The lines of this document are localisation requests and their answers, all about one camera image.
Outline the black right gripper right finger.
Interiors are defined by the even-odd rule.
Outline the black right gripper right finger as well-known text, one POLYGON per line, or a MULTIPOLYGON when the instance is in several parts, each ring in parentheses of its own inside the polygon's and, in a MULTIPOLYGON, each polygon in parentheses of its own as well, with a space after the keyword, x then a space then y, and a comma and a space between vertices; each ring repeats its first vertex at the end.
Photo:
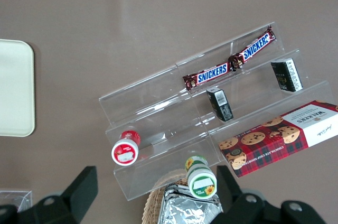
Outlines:
POLYGON ((212 223, 325 223, 305 202, 284 201, 277 208, 254 193, 244 193, 227 166, 217 167, 217 194, 223 212, 212 223))

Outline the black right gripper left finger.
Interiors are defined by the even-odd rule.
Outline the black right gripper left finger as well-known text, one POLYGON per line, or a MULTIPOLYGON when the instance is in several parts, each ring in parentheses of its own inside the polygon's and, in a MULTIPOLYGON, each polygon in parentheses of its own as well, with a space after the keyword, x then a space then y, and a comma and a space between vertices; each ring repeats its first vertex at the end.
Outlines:
POLYGON ((98 194, 97 168, 85 167, 61 193, 51 195, 22 212, 1 205, 1 223, 80 223, 98 194))

